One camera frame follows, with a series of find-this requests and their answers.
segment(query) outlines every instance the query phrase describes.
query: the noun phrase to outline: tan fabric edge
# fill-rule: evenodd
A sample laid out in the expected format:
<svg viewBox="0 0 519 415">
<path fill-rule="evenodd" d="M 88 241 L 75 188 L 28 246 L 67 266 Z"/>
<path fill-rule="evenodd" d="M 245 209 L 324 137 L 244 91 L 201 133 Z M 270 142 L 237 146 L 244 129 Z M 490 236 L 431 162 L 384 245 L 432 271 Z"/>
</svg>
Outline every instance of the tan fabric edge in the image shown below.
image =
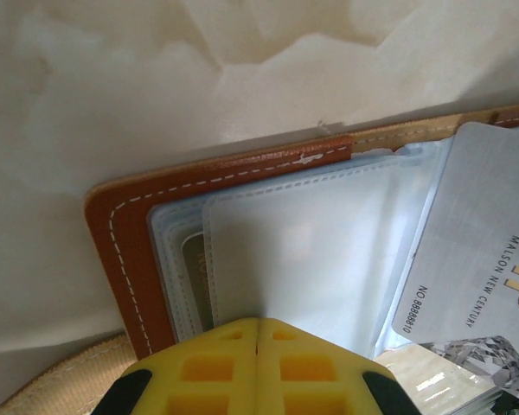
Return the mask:
<svg viewBox="0 0 519 415">
<path fill-rule="evenodd" d="M 57 363 L 0 405 L 0 415 L 84 415 L 137 358 L 125 334 Z"/>
</svg>

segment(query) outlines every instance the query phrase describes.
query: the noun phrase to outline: card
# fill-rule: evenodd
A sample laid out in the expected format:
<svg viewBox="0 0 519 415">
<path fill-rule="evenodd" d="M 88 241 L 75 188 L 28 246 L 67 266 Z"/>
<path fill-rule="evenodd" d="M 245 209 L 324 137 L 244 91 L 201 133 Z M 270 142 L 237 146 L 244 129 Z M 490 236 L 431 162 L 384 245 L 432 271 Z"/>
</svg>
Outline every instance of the card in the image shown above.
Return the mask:
<svg viewBox="0 0 519 415">
<path fill-rule="evenodd" d="M 519 132 L 458 130 L 393 329 L 519 398 Z"/>
<path fill-rule="evenodd" d="M 210 330 L 214 327 L 214 319 L 209 299 L 208 270 L 206 268 L 203 233 L 189 236 L 183 242 L 182 250 L 196 308 L 202 323 L 202 330 Z"/>
</svg>

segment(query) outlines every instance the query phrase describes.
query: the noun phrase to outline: leather cover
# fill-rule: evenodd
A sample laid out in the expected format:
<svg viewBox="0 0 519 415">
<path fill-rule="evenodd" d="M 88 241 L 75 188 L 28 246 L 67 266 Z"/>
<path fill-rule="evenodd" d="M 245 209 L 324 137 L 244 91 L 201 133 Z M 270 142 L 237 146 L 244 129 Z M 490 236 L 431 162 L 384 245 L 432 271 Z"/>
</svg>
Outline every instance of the leather cover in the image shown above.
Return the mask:
<svg viewBox="0 0 519 415">
<path fill-rule="evenodd" d="M 470 121 L 519 126 L 519 106 L 393 124 L 188 163 L 109 182 L 87 197 L 86 221 L 139 359 L 176 339 L 147 217 L 159 203 L 348 160 L 353 153 L 440 140 Z"/>
</svg>

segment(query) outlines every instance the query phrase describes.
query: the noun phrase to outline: diamond graphic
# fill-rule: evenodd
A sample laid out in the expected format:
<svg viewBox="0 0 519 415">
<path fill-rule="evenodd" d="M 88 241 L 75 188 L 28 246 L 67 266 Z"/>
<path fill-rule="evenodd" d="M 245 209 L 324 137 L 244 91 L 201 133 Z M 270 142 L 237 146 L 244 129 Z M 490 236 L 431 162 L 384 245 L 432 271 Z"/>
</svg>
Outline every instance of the diamond graphic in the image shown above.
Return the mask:
<svg viewBox="0 0 519 415">
<path fill-rule="evenodd" d="M 438 356 L 484 377 L 507 392 L 519 393 L 519 354 L 500 335 L 422 344 Z"/>
</svg>

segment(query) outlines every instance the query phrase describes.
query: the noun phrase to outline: black plastic part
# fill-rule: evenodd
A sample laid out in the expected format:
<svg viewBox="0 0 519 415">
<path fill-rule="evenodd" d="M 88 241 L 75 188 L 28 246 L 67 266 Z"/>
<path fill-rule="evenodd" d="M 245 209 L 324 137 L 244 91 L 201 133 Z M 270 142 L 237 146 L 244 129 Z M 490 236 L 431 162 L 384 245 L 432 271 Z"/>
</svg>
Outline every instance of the black plastic part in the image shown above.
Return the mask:
<svg viewBox="0 0 519 415">
<path fill-rule="evenodd" d="M 383 415 L 421 415 L 421 412 L 395 380 L 376 372 L 365 372 L 363 380 Z"/>
<path fill-rule="evenodd" d="M 150 370 L 140 369 L 117 379 L 92 415 L 131 415 L 151 377 Z"/>
</svg>

